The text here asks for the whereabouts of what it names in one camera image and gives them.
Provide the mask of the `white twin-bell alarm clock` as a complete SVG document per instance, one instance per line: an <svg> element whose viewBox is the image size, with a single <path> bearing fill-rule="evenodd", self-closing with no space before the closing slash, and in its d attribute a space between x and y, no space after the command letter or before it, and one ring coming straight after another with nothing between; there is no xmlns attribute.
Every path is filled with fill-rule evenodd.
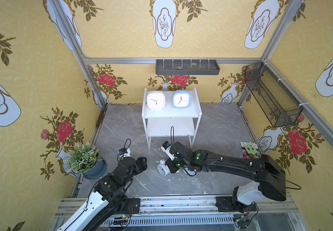
<svg viewBox="0 0 333 231"><path fill-rule="evenodd" d="M167 176L168 174L171 173L170 168L168 167L167 161L165 159L161 159L159 161L157 169L162 176Z"/></svg>

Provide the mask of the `blue square alarm clock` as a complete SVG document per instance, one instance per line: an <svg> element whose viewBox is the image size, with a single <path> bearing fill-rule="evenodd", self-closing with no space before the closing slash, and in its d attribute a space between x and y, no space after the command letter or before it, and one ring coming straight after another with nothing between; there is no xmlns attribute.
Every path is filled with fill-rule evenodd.
<svg viewBox="0 0 333 231"><path fill-rule="evenodd" d="M176 90L172 97L172 105L176 109L189 108L191 103L191 94L187 90Z"/></svg>

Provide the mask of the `white square alarm clock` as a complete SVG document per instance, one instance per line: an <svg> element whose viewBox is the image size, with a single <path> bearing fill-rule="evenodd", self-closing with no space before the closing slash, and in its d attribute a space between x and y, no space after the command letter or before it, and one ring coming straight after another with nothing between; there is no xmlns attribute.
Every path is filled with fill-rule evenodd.
<svg viewBox="0 0 333 231"><path fill-rule="evenodd" d="M165 94L159 90L148 92L146 101L150 110L164 109L166 105Z"/></svg>

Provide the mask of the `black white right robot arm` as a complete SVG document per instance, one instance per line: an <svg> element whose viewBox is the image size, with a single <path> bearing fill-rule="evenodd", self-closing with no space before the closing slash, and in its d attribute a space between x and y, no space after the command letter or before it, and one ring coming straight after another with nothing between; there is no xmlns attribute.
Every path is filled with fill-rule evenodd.
<svg viewBox="0 0 333 231"><path fill-rule="evenodd" d="M243 213L263 198L286 200L285 171L268 155L261 158L228 157L208 150L192 151L179 142L170 144L168 141L161 149L169 157L160 164L167 168L167 173L182 169L189 176L199 172L222 172L250 179L250 183L234 188L230 202L234 211Z"/></svg>

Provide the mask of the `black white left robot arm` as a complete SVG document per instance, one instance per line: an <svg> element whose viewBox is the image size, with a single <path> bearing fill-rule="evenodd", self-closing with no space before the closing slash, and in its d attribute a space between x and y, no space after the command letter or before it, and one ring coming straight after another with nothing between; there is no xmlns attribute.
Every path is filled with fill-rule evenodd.
<svg viewBox="0 0 333 231"><path fill-rule="evenodd" d="M101 178L83 205L61 226L59 231L94 231L127 205L126 185L147 169L147 158L125 157L115 170Z"/></svg>

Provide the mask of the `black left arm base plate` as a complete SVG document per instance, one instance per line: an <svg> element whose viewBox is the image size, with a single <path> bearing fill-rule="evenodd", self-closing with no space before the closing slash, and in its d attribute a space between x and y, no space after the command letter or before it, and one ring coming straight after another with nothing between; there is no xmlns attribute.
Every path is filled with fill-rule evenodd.
<svg viewBox="0 0 333 231"><path fill-rule="evenodd" d="M140 198L128 198L124 212L130 215L138 214L140 210Z"/></svg>

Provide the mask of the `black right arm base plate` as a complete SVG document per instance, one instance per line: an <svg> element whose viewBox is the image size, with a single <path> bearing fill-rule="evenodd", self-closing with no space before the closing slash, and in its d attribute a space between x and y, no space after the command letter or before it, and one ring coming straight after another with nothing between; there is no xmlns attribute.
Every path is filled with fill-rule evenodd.
<svg viewBox="0 0 333 231"><path fill-rule="evenodd" d="M233 196L218 196L216 197L216 207L219 212L256 212L258 209L254 203L245 205L233 198Z"/></svg>

